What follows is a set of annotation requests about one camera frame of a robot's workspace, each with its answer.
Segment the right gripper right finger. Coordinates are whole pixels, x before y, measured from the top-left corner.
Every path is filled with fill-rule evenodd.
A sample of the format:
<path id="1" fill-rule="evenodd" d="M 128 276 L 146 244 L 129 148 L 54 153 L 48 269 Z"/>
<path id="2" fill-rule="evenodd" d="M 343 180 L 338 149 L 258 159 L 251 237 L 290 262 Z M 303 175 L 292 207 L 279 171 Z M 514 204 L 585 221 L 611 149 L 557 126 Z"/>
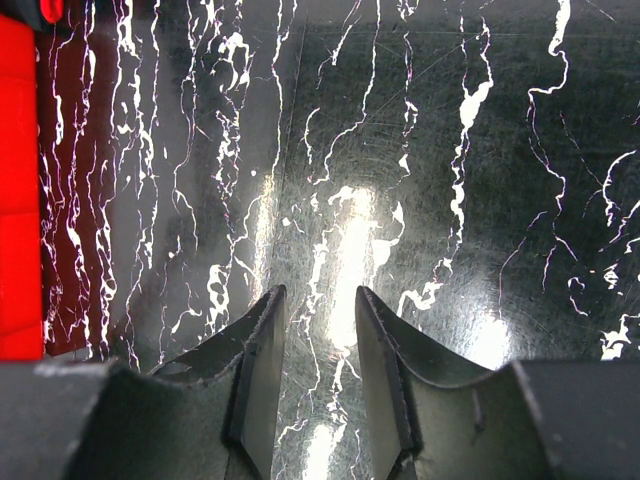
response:
<path id="1" fill-rule="evenodd" d="M 635 479 L 635 360 L 516 360 L 489 370 L 355 298 L 378 479 Z"/>

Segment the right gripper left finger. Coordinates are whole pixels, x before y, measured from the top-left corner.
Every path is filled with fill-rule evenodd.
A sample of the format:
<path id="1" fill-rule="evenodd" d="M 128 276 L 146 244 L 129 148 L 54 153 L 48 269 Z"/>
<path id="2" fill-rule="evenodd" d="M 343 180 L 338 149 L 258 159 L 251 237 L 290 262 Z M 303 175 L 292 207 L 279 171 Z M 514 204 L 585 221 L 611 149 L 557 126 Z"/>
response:
<path id="1" fill-rule="evenodd" d="M 5 479 L 266 479 L 285 344 L 284 286 L 200 345 L 127 364 L 1 367 Z"/>

